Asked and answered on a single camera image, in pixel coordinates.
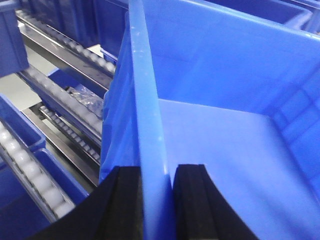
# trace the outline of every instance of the bin rim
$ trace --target bin rim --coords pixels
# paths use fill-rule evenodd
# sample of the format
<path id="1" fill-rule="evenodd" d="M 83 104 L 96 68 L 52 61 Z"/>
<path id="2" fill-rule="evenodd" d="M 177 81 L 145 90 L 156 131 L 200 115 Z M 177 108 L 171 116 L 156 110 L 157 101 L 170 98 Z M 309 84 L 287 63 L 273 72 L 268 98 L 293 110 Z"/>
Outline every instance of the bin rim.
<path id="1" fill-rule="evenodd" d="M 20 2 L 18 0 L 0 0 L 0 13 L 7 12 L 19 8 Z"/>

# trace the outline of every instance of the bin wall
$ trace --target bin wall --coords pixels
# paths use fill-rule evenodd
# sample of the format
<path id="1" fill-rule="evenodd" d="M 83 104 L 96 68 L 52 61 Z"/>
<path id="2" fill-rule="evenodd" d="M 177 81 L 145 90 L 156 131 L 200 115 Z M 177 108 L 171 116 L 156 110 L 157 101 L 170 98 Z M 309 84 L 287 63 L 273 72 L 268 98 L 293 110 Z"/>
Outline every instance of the bin wall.
<path id="1" fill-rule="evenodd" d="M 0 2 L 0 78 L 29 66 L 14 10 L 17 6 L 18 1 Z"/>

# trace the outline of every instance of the plastic bin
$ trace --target plastic bin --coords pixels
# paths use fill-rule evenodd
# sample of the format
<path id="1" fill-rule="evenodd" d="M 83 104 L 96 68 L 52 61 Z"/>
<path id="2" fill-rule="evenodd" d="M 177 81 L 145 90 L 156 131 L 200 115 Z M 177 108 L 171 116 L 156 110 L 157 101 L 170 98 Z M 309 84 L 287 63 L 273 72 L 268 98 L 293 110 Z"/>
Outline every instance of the plastic bin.
<path id="1" fill-rule="evenodd" d="M 117 61 L 124 36 L 128 0 L 95 0 L 99 42 L 106 60 Z"/>
<path id="2" fill-rule="evenodd" d="M 286 3 L 295 4 L 312 11 L 310 21 L 303 26 L 303 30 L 310 33 L 320 32 L 320 2 L 318 0 L 283 0 Z"/>
<path id="3" fill-rule="evenodd" d="M 39 20 L 84 47 L 98 43 L 92 0 L 30 0 L 30 3 Z"/>
<path id="4" fill-rule="evenodd" d="M 15 138 L 20 138 L 33 152 L 35 158 L 76 205 L 88 196 L 87 191 L 44 148 L 45 138 L 42 133 L 3 95 L 0 95 L 0 119 L 11 128 Z M 49 221 L 0 156 L 0 239 L 23 240 L 49 224 Z"/>
<path id="5" fill-rule="evenodd" d="M 34 156 L 76 205 L 88 196 L 82 186 L 46 149 L 36 151 Z M 50 225 L 8 166 L 0 170 L 0 179 L 0 199 L 2 199 L 0 202 L 0 239 L 24 240 Z"/>
<path id="6" fill-rule="evenodd" d="M 34 5 L 31 0 L 20 0 L 22 8 L 27 11 L 29 14 L 35 12 Z"/>
<path id="7" fill-rule="evenodd" d="M 100 177 L 141 166 L 145 239 L 175 239 L 177 164 L 205 164 L 259 239 L 319 238 L 320 38 L 200 0 L 132 0 L 129 23 Z"/>
<path id="8" fill-rule="evenodd" d="M 15 8 L 17 0 L 0 0 L 0 78 L 29 66 Z"/>
<path id="9" fill-rule="evenodd" d="M 13 104 L 0 94 L 0 119 L 5 121 L 15 137 L 19 138 L 31 152 L 46 147 L 46 137 Z"/>
<path id="10" fill-rule="evenodd" d="M 311 17 L 309 10 L 280 0 L 208 0 L 208 2 L 294 29 L 300 29 Z M 125 31 L 128 0 L 95 0 L 95 8 L 102 52 L 107 60 L 116 61 Z"/>

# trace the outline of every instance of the blue crate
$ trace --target blue crate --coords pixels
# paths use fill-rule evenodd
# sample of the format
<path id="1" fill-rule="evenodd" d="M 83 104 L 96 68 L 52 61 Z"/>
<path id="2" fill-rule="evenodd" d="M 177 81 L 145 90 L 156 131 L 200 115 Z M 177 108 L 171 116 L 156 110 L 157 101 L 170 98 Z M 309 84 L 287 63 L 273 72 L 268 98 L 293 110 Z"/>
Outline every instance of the blue crate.
<path id="1" fill-rule="evenodd" d="M 84 47 L 98 43 L 92 0 L 30 0 L 34 15 L 42 22 Z"/>
<path id="2" fill-rule="evenodd" d="M 1 94 L 0 119 L 11 128 L 15 138 L 21 139 L 30 149 L 76 205 L 88 196 L 87 191 L 44 148 L 46 143 L 43 134 Z M 0 156 L 0 239 L 23 240 L 49 224 Z"/>
<path id="3" fill-rule="evenodd" d="M 19 6 L 17 0 L 0 0 L 0 78 L 29 66 L 15 14 Z"/>
<path id="4" fill-rule="evenodd" d="M 34 156 L 76 205 L 88 196 L 48 150 L 39 149 Z M 0 169 L 0 180 L 0 239 L 24 240 L 50 225 L 8 166 Z"/>
<path id="5" fill-rule="evenodd" d="M 0 94 L 0 119 L 31 152 L 46 147 L 45 135 L 34 126 L 3 94 Z"/>
<path id="6" fill-rule="evenodd" d="M 208 0 L 240 12 L 300 29 L 311 12 L 280 0 Z M 105 59 L 117 61 L 125 31 L 128 0 L 95 0 L 97 27 Z"/>
<path id="7" fill-rule="evenodd" d="M 105 59 L 117 61 L 126 24 L 128 0 L 95 0 L 99 42 Z"/>
<path id="8" fill-rule="evenodd" d="M 31 0 L 20 0 L 21 7 L 29 14 L 35 12 L 34 5 Z"/>
<path id="9" fill-rule="evenodd" d="M 318 0 L 283 0 L 286 3 L 295 4 L 312 11 L 312 17 L 307 24 L 303 26 L 303 30 L 310 33 L 320 32 L 320 2 Z"/>
<path id="10" fill-rule="evenodd" d="M 145 239 L 175 239 L 177 164 L 205 164 L 259 239 L 317 239 L 320 37 L 201 0 L 132 0 L 129 24 L 100 179 L 141 166 Z"/>

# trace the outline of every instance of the white roller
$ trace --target white roller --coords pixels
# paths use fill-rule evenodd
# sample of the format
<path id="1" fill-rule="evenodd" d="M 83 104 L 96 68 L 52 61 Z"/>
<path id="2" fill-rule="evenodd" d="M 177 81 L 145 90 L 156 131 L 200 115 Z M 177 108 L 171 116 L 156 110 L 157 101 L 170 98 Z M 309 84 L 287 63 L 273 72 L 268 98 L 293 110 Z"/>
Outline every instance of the white roller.
<path id="1" fill-rule="evenodd" d="M 78 53 L 81 53 L 83 50 L 84 50 L 84 47 L 81 46 L 81 45 L 78 45 L 75 47 L 75 50 L 78 52 Z"/>
<path id="2" fill-rule="evenodd" d="M 7 129 L 3 129 L 0 131 L 0 144 L 2 146 L 11 139 L 12 139 L 12 136 Z"/>
<path id="3" fill-rule="evenodd" d="M 23 149 L 17 151 L 12 158 L 20 168 L 31 161 L 29 154 Z"/>
<path id="4" fill-rule="evenodd" d="M 68 45 L 70 46 L 70 48 L 74 49 L 78 44 L 75 41 L 71 41 L 68 43 Z"/>
<path id="5" fill-rule="evenodd" d="M 91 53 L 91 51 L 88 50 L 88 49 L 85 49 L 85 50 L 82 51 L 82 54 L 83 54 L 86 58 L 90 56 L 90 53 Z"/>
<path id="6" fill-rule="evenodd" d="M 14 153 L 16 153 L 18 150 L 21 150 L 19 142 L 15 139 L 7 141 L 3 147 L 10 156 L 13 156 Z"/>
<path id="7" fill-rule="evenodd" d="M 54 209 L 64 201 L 61 192 L 55 187 L 49 188 L 41 195 L 51 209 Z"/>
<path id="8" fill-rule="evenodd" d="M 105 59 L 103 59 L 102 57 L 100 57 L 99 59 L 97 59 L 96 62 L 98 63 L 98 65 L 99 65 L 100 67 L 103 67 L 103 66 L 107 63 L 107 61 L 106 61 Z"/>
<path id="9" fill-rule="evenodd" d="M 95 54 L 95 53 L 90 54 L 91 61 L 95 62 L 98 58 L 99 58 L 99 56 L 97 54 Z"/>
<path id="10" fill-rule="evenodd" d="M 33 178 L 31 180 L 31 183 L 34 185 L 34 187 L 38 190 L 39 193 L 43 193 L 51 187 L 53 187 L 50 178 L 44 173 L 41 173 L 40 175 Z"/>
<path id="11" fill-rule="evenodd" d="M 105 64 L 105 68 L 109 71 L 109 72 L 114 72 L 115 71 L 115 65 L 113 65 L 111 62 L 107 62 Z"/>
<path id="12" fill-rule="evenodd" d="M 29 180 L 41 174 L 39 166 L 34 161 L 31 161 L 24 165 L 22 167 L 22 171 Z"/>
<path id="13" fill-rule="evenodd" d="M 63 202 L 59 206 L 54 209 L 55 214 L 58 218 L 62 218 L 64 215 L 69 213 L 72 209 L 74 209 L 75 205 L 69 202 Z"/>

